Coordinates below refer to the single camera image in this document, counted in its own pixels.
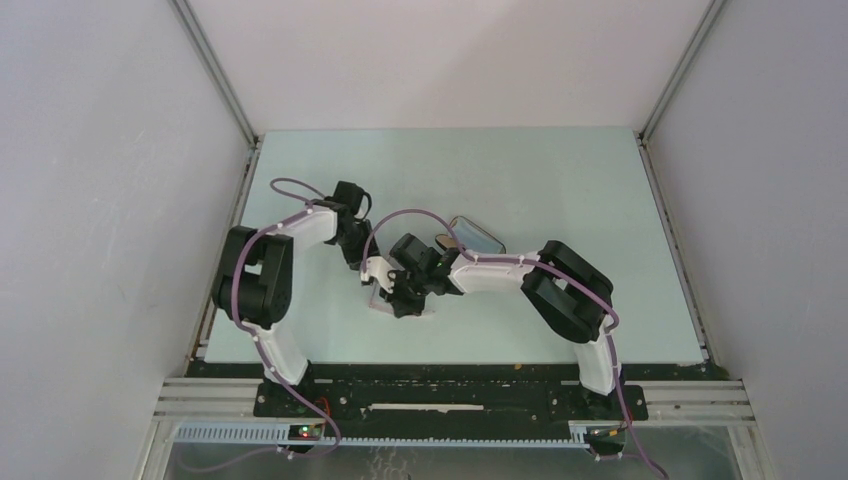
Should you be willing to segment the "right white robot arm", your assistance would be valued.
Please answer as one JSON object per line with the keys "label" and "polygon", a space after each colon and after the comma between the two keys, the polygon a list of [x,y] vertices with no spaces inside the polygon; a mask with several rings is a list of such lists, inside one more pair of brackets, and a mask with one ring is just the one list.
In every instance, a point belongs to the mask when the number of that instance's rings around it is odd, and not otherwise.
{"label": "right white robot arm", "polygon": [[388,258],[368,258],[361,279],[377,282],[397,318],[421,315],[431,295],[520,292],[556,335],[573,344],[585,411],[606,418],[622,403],[621,366],[608,340],[617,325],[612,282],[562,242],[517,255],[457,247],[439,252],[406,234]]}

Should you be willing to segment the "pink transparent sunglasses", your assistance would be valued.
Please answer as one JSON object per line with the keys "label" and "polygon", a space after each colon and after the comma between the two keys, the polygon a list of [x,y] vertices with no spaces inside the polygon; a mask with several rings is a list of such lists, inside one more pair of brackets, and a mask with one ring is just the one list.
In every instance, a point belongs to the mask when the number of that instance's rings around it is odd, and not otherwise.
{"label": "pink transparent sunglasses", "polygon": [[[371,310],[387,314],[390,317],[394,317],[395,315],[394,303],[386,298],[383,294],[383,289],[377,283],[371,285],[371,293],[367,301],[367,306]],[[425,307],[420,314],[405,314],[405,317],[427,318],[434,316],[435,313],[436,311],[434,309]]]}

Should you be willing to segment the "blue cleaning cloth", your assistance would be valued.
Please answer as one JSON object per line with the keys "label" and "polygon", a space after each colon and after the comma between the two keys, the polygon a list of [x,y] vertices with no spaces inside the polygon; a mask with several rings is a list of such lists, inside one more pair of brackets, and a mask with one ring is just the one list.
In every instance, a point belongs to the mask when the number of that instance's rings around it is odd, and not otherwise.
{"label": "blue cleaning cloth", "polygon": [[459,242],[467,249],[483,254],[500,254],[503,244],[474,224],[460,222],[453,226]]}

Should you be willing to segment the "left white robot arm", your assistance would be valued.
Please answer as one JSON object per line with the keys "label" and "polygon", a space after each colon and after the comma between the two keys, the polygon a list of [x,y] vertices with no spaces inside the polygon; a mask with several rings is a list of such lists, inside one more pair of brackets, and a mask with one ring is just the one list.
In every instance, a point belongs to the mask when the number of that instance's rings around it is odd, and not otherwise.
{"label": "left white robot arm", "polygon": [[372,225],[371,195],[359,185],[340,181],[334,192],[299,198],[304,207],[270,226],[231,228],[212,286],[212,300],[257,348],[265,376],[282,384],[277,402],[292,416],[304,416],[316,403],[315,388],[302,379],[309,360],[283,318],[293,299],[295,258],[325,244],[341,249],[347,267],[380,254],[367,244]]}

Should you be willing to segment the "black glasses case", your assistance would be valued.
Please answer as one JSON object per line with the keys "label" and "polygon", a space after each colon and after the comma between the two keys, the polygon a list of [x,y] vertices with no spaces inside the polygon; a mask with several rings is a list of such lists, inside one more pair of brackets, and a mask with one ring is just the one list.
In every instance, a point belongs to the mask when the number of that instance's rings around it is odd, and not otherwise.
{"label": "black glasses case", "polygon": [[484,254],[507,252],[503,242],[465,216],[452,218],[449,226],[455,237],[450,233],[441,233],[434,237],[436,244],[443,250],[458,248],[462,245],[465,249]]}

